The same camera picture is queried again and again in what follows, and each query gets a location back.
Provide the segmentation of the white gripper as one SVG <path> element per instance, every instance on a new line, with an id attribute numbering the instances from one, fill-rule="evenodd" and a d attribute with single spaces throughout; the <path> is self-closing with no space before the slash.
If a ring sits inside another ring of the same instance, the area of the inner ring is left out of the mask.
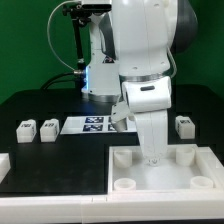
<path id="1" fill-rule="evenodd" d="M 140 148 L 149 165 L 157 167 L 168 146 L 168 113 L 171 80 L 163 77 L 148 82 L 124 82 L 122 93 L 134 116 Z"/>

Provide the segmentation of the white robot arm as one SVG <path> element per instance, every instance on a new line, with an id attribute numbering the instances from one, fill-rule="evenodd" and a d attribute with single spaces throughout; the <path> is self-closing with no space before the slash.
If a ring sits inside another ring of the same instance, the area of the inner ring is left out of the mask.
<path id="1" fill-rule="evenodd" d="M 189 0 L 81 0 L 90 20 L 91 60 L 85 98 L 111 102 L 118 132 L 135 122 L 143 157 L 166 155 L 173 52 L 193 41 L 197 18 Z"/>

